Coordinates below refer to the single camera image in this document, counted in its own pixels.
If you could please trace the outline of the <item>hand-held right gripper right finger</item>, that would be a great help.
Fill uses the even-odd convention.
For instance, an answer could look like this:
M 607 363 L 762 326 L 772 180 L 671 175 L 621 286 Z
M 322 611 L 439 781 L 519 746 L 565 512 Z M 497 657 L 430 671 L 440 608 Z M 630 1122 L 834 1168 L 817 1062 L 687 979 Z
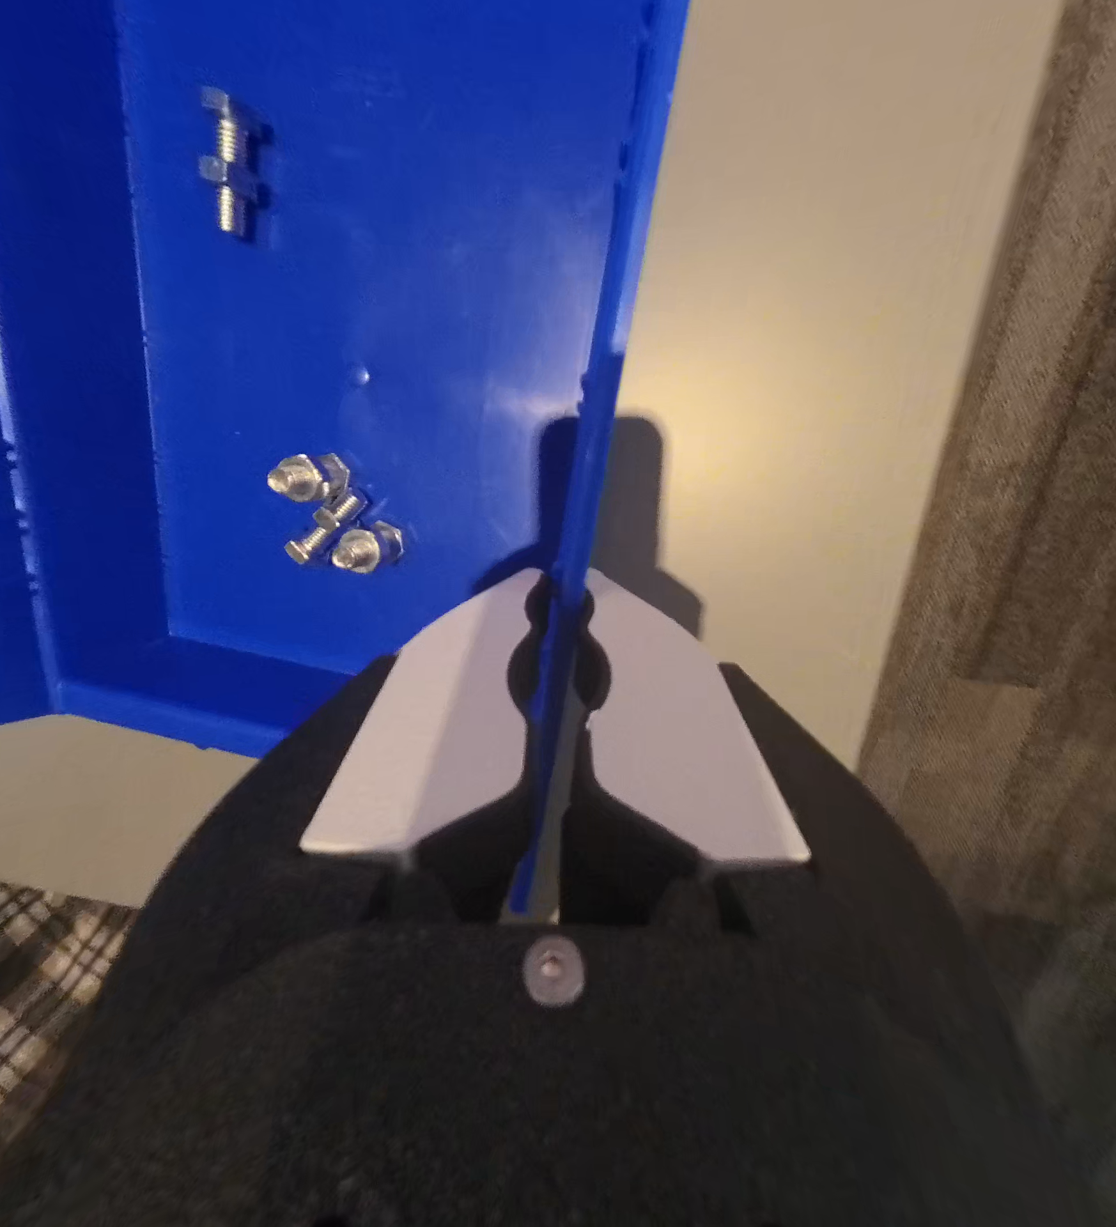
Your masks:
M 578 686 L 591 780 L 711 868 L 807 866 L 812 850 L 719 663 L 678 621 L 586 575 Z

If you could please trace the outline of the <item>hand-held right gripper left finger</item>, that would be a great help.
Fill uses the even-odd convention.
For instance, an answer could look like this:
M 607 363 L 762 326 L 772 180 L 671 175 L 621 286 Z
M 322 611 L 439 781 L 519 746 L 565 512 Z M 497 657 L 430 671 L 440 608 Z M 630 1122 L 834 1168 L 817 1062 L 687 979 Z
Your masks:
M 536 631 L 527 566 L 396 653 L 301 837 L 310 855 L 400 860 L 524 780 Z

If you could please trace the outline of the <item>blue plastic bin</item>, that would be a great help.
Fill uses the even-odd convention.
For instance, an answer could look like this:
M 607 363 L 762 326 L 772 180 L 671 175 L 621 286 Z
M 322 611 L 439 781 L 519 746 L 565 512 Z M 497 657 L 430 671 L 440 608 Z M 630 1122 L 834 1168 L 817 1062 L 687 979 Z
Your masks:
M 310 856 L 523 900 L 688 19 L 0 2 L 0 726 L 265 755 L 537 569 L 523 781 L 399 860 Z M 265 126 L 244 239 L 205 86 Z M 394 566 L 287 553 L 321 502 L 267 475 L 329 452 Z

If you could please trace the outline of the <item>silver hex bolt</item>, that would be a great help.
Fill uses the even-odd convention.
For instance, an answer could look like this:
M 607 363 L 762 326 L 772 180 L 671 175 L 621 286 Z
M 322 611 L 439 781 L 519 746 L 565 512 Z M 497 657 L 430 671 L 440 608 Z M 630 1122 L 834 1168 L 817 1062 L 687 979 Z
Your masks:
M 212 151 L 206 155 L 243 164 L 252 169 L 260 180 L 260 149 L 266 142 L 265 126 L 260 118 L 242 102 L 230 97 L 226 91 L 217 87 L 202 87 L 200 98 L 202 109 L 212 115 Z M 261 181 L 257 199 L 247 199 L 211 183 L 209 184 L 215 192 L 219 230 L 232 238 L 248 238 L 255 220 L 253 215 L 260 208 Z

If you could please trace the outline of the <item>silver bolt with nut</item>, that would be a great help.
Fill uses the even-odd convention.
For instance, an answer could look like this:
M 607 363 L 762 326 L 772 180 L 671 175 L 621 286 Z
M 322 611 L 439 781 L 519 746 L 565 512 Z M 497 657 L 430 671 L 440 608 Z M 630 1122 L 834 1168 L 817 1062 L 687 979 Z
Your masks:
M 331 551 L 343 532 L 350 529 L 366 511 L 368 501 L 362 492 L 347 492 L 321 502 L 313 512 L 315 527 L 285 544 L 285 553 L 298 565 L 308 566 Z
M 269 488 L 294 504 L 333 502 L 345 497 L 352 470 L 336 454 L 297 454 L 281 459 L 267 474 Z
M 371 575 L 390 569 L 402 560 L 405 539 L 403 530 L 384 520 L 347 530 L 335 543 L 329 561 L 335 569 L 352 575 Z

